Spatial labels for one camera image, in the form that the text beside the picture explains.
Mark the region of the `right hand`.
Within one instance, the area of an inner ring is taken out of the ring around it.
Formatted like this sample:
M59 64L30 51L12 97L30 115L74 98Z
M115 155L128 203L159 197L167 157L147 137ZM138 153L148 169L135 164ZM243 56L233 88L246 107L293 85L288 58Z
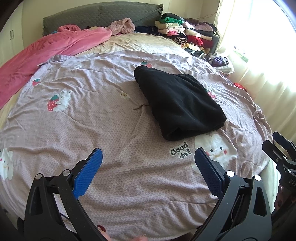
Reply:
M274 202L275 209L279 210L287 201L290 201L292 204L295 203L295 193L292 193L290 190L279 184L276 200Z

